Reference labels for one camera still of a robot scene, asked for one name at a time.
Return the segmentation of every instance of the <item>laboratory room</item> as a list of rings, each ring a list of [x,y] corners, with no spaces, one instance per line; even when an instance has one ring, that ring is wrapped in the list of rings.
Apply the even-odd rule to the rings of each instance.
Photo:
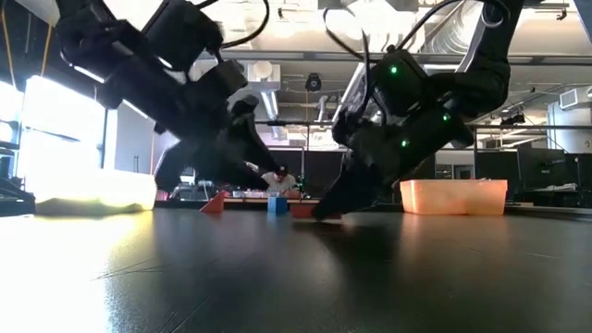
[[[592,331],[588,0],[0,13],[0,331]]]

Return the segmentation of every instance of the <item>desk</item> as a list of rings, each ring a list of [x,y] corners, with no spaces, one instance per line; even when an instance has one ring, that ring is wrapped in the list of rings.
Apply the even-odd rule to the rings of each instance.
[[[288,199],[288,204],[318,204],[318,199]],[[225,203],[235,204],[267,204],[267,198],[226,198]]]
[[[533,203],[542,207],[579,207],[581,202],[579,191],[521,191],[514,196],[514,201]]]
[[[588,224],[525,216],[346,219],[294,223],[267,212],[212,217],[175,209],[2,219],[2,328],[592,332]],[[33,310],[15,304],[43,310],[31,320]]]

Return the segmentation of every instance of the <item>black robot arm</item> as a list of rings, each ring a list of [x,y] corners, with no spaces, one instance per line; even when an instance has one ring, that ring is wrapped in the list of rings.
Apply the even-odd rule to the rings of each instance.
[[[228,111],[228,98],[248,82],[238,62],[224,61],[220,55],[222,48],[248,42],[261,32],[269,19],[269,4],[263,2],[261,27],[246,38],[223,43],[218,24],[201,10],[213,1],[195,5],[165,0],[141,31],[117,19],[101,0],[56,1],[60,19],[55,31],[62,58],[92,73],[97,101],[109,108],[127,101],[155,121],[154,131],[179,138],[155,170],[160,189],[172,191],[189,166],[211,180],[266,189],[243,160],[269,170],[277,164],[254,131],[256,103],[240,115]],[[192,80],[190,68],[203,52],[214,56],[217,65]]]
[[[391,46],[369,70],[369,91],[383,114],[404,120],[378,125],[360,119],[358,110],[339,115],[333,137],[351,153],[333,188],[314,209],[317,219],[371,206],[384,187],[449,142],[473,144],[464,121],[505,103],[511,74],[508,50],[524,0],[483,2],[482,33],[473,39],[464,72],[427,76],[401,46]]]

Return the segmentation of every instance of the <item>translucent orange bin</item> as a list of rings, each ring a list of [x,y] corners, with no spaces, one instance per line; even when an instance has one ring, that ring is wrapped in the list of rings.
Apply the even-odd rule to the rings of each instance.
[[[500,216],[507,180],[408,180],[401,183],[403,208],[420,215]]]

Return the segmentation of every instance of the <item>bright window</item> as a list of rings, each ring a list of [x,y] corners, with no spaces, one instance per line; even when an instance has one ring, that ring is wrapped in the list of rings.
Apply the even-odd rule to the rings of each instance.
[[[23,124],[82,142],[103,142],[105,109],[59,83],[34,76],[27,80]]]
[[[41,77],[27,80],[18,157],[27,191],[53,170],[101,166],[105,109],[93,99]]]
[[[19,113],[23,93],[0,81],[0,142],[18,143]]]

